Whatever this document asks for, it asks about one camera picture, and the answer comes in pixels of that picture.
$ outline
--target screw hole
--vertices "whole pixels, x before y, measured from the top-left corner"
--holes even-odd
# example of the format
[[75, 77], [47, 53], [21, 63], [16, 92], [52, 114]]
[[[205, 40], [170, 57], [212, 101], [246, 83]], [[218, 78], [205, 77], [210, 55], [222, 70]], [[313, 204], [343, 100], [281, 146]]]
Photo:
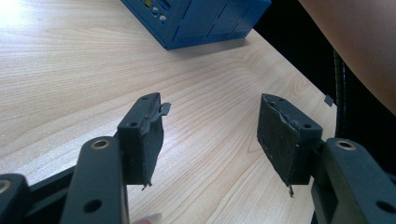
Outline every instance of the screw hole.
[[108, 147], [110, 145], [110, 141], [106, 139], [100, 139], [91, 144], [91, 148], [93, 149], [102, 149]]
[[395, 207], [393, 207], [390, 203], [386, 203], [383, 201], [378, 201], [376, 202], [376, 206], [378, 206], [381, 210], [387, 212], [387, 213], [396, 213]]
[[85, 213], [92, 213], [97, 211], [102, 206], [102, 202], [100, 200], [93, 200], [84, 205]]
[[345, 150], [355, 150], [356, 149], [356, 147], [353, 144], [348, 143], [346, 141], [337, 141], [335, 144], [338, 147], [345, 149]]

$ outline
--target person's arm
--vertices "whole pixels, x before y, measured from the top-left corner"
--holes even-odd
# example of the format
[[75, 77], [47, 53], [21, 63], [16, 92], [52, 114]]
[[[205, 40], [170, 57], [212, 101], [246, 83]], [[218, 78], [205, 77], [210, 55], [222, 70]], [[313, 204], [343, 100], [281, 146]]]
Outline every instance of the person's arm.
[[299, 0], [367, 89], [396, 114], [396, 1]]

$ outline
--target wood grain surface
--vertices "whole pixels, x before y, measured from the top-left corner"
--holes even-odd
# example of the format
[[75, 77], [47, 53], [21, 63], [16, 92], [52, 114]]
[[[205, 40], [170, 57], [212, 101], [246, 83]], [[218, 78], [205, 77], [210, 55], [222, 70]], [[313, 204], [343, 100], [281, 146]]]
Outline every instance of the wood grain surface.
[[153, 187], [128, 187], [131, 220], [309, 223], [256, 138], [261, 93], [282, 96], [333, 136], [335, 106], [257, 33], [163, 49], [119, 0], [0, 3], [0, 173], [29, 184], [76, 164], [140, 96], [172, 103]]

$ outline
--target blue box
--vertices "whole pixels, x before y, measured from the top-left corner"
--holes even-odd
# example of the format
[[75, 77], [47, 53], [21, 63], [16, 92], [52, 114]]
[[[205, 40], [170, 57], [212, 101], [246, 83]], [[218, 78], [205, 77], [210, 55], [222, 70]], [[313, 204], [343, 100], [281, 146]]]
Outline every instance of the blue box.
[[270, 0], [121, 0], [165, 49], [244, 38]]

